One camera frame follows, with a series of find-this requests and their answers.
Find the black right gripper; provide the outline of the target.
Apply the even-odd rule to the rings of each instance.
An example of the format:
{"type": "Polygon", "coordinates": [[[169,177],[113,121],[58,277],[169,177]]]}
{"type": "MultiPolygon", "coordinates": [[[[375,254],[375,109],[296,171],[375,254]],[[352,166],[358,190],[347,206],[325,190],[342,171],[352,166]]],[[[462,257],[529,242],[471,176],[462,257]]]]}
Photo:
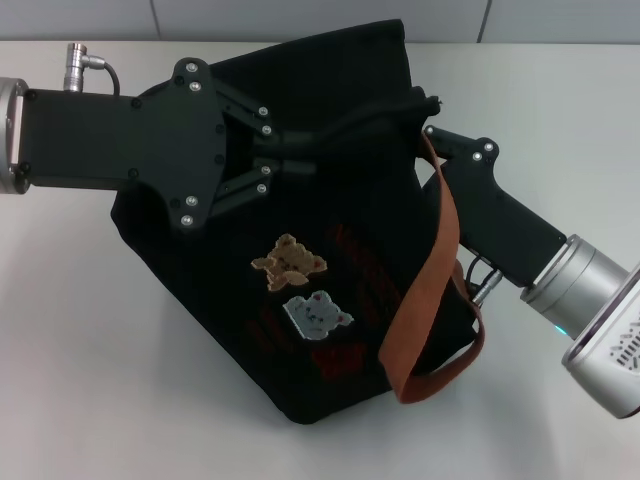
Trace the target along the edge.
{"type": "Polygon", "coordinates": [[[567,236],[498,185],[494,167],[500,148],[495,141],[433,125],[424,133],[444,161],[441,169],[457,209],[460,244],[514,285],[531,287],[567,236]]]}

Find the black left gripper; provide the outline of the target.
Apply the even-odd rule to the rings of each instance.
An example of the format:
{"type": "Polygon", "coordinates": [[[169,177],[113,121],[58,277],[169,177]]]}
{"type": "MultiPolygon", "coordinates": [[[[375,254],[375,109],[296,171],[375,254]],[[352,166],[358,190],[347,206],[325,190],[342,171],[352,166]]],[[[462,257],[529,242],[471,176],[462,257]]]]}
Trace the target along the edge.
{"type": "Polygon", "coordinates": [[[307,157],[256,156],[225,171],[228,121],[263,150],[310,150],[313,132],[280,128],[270,110],[196,58],[176,63],[153,95],[137,97],[30,90],[23,102],[19,171],[33,186],[121,190],[143,185],[161,200],[172,228],[194,232],[207,219],[266,199],[273,183],[306,183],[307,157]]]}

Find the black food bag orange handles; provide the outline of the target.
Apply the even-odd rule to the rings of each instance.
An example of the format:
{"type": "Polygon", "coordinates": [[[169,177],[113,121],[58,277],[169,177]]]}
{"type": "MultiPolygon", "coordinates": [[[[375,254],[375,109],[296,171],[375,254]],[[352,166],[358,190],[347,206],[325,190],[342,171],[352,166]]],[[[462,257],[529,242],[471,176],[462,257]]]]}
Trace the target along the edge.
{"type": "Polygon", "coordinates": [[[232,133],[229,175],[279,160],[256,201],[171,231],[146,187],[115,198],[123,241],[292,422],[312,424],[385,392],[438,393],[481,352],[485,331],[457,258],[459,221],[422,127],[439,102],[413,85],[405,28],[386,20],[214,63],[216,79],[266,105],[303,147],[232,133]]]}

